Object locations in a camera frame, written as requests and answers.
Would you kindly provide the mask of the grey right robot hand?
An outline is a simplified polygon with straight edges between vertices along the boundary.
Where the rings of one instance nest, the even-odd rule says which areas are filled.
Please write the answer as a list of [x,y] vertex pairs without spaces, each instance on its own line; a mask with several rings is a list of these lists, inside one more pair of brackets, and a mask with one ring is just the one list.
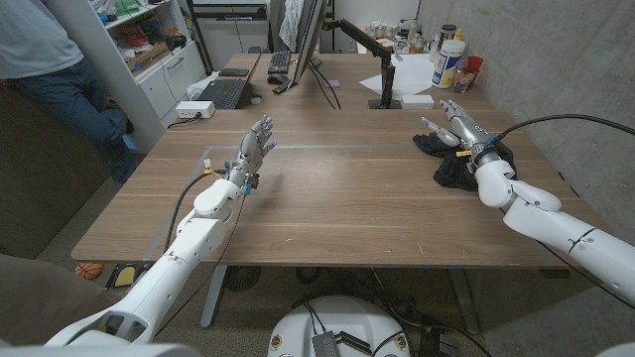
[[487,143],[490,138],[488,132],[478,125],[460,105],[448,100],[442,101],[441,107],[451,124],[451,131],[425,117],[422,118],[422,122],[444,144],[450,147],[460,146],[468,150],[471,153],[471,161],[478,168],[500,159],[495,147]]

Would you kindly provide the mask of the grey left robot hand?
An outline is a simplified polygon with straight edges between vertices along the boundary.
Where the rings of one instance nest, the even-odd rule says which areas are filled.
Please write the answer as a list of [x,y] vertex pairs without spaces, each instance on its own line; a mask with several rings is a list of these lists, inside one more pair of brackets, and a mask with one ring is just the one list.
[[268,144],[272,137],[272,118],[263,115],[244,135],[225,178],[238,186],[246,186],[257,175],[264,157],[277,145]]

